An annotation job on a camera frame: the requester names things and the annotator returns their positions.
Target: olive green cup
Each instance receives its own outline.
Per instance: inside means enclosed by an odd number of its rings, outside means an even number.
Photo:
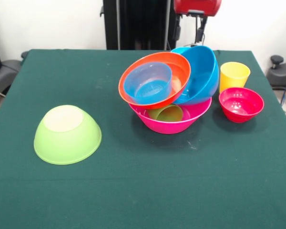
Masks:
[[[150,118],[162,122],[179,122],[183,118],[182,109],[175,104],[159,109],[147,110],[147,113]]]

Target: blue bowl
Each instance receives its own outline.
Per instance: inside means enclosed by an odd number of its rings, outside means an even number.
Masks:
[[[172,70],[161,62],[142,64],[125,79],[124,90],[137,104],[154,104],[171,93]]]
[[[190,47],[178,47],[178,48],[171,50],[171,52],[182,54],[184,51],[189,50],[189,49],[191,48]]]
[[[189,61],[191,76],[174,104],[190,105],[207,101],[218,88],[219,68],[214,52],[206,46],[195,46],[180,54]]]

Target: red bowl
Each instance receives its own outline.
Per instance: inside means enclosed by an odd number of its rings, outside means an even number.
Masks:
[[[226,117],[235,123],[244,123],[257,116],[264,108],[263,98],[247,88],[232,87],[219,95]]]

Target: orange bowl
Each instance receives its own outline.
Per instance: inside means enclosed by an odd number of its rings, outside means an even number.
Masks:
[[[128,74],[136,67],[148,62],[162,62],[167,64],[172,70],[172,91],[170,95],[154,104],[137,104],[125,92],[124,82]],[[157,52],[145,56],[132,65],[130,65],[120,78],[119,93],[123,100],[127,103],[139,106],[145,109],[157,109],[173,103],[183,92],[191,74],[191,66],[186,58],[173,52]]]

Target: cup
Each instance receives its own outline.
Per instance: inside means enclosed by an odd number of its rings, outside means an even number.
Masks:
[[[219,92],[230,87],[244,87],[249,75],[250,69],[242,63],[224,63],[220,67]]]
[[[147,110],[147,113],[150,118],[162,122],[179,122],[183,118],[182,109],[175,104],[159,109]]]

